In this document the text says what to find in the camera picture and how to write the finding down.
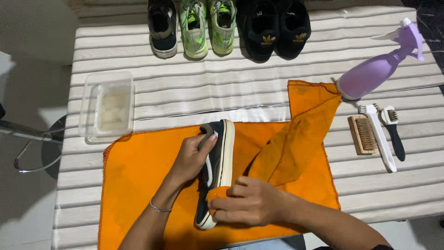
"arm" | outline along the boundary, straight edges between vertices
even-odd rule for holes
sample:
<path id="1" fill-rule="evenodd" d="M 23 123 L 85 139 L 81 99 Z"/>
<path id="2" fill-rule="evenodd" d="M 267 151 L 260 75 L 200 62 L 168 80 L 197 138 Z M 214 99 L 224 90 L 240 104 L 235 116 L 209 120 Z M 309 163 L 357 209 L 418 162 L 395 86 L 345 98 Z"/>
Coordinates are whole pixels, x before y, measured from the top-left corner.
<path id="1" fill-rule="evenodd" d="M 151 203 L 158 209 L 170 209 L 182 186 L 194 179 L 205 163 L 206 156 L 216 143 L 213 135 L 200 151 L 197 146 L 205 135 L 185 138 L 171 170 L 166 175 Z M 130 228 L 119 250 L 159 249 L 169 212 L 157 212 L 149 204 Z"/>
<path id="2" fill-rule="evenodd" d="M 382 235 L 355 217 L 308 202 L 259 179 L 239 177 L 227 196 L 208 204 L 210 209 L 217 209 L 213 217 L 221 222 L 300 225 L 336 250 L 390 246 Z"/>

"clear plastic container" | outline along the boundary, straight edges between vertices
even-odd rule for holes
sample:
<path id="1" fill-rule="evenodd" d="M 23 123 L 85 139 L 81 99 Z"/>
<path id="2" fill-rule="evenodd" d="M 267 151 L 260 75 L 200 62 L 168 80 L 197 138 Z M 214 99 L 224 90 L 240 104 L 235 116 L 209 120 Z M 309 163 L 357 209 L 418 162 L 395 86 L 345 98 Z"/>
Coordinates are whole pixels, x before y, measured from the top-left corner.
<path id="1" fill-rule="evenodd" d="M 133 122 L 133 75 L 126 71 L 88 75 L 80 109 L 80 136 L 128 134 L 133 131 Z"/>

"fingernail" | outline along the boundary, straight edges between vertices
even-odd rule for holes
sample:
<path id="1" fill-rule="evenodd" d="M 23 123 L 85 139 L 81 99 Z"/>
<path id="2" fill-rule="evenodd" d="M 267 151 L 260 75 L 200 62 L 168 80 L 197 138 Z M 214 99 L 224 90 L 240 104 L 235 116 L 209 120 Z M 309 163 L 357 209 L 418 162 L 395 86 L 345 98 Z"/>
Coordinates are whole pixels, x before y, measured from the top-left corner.
<path id="1" fill-rule="evenodd" d="M 212 135 L 212 136 L 210 136 L 210 140 L 211 140 L 211 141 L 215 141 L 217 138 L 218 138 L 218 137 L 217 137 L 215 134 Z"/>

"hand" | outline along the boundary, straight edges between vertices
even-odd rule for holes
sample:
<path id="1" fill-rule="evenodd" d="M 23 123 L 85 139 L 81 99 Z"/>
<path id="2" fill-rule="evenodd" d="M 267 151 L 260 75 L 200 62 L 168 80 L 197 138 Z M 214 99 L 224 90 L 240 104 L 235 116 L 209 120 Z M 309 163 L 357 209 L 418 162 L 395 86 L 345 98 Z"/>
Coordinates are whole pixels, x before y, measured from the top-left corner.
<path id="1" fill-rule="evenodd" d="M 197 146 L 204 137 L 205 135 L 202 134 L 183 139 L 176 160 L 168 173 L 174 181 L 183 185 L 199 174 L 205 164 L 206 156 L 213 149 L 217 141 L 217 136 L 212 135 L 205 142 L 201 150 L 198 151 Z"/>
<path id="2" fill-rule="evenodd" d="M 239 177 L 226 192 L 228 198 L 214 199 L 209 209 L 216 209 L 214 219 L 220 222 L 240 222 L 249 226 L 265 226 L 283 222 L 285 214 L 294 208 L 299 197 L 277 189 L 265 181 Z"/>

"table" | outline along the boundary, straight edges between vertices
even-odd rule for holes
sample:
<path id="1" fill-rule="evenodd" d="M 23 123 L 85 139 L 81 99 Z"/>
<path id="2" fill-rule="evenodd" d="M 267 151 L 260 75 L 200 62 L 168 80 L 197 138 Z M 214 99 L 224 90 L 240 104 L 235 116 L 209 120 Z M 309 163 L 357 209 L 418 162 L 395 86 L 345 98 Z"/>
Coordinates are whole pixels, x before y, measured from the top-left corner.
<path id="1" fill-rule="evenodd" d="M 92 72 L 130 71 L 136 89 L 134 132 L 232 121 L 288 121 L 287 81 L 332 82 L 358 63 L 398 45 L 371 36 L 416 20 L 405 7 L 355 7 L 347 12 L 310 12 L 312 36 L 294 60 L 273 54 L 266 63 L 245 58 L 236 31 L 235 49 L 217 56 L 210 47 L 199 61 L 178 54 L 153 55 L 146 24 L 85 27 L 76 33 L 67 130 L 60 163 L 53 248 L 96 249 L 103 151 L 78 135 L 85 77 Z M 444 76 L 424 43 L 425 61 L 408 57 L 393 76 L 357 102 L 342 103 L 324 144 L 342 211 L 366 223 L 444 214 Z M 356 105 L 393 105 L 406 160 L 395 157 L 387 173 L 380 154 L 357 156 L 347 117 Z M 387 140 L 388 132 L 384 129 Z"/>

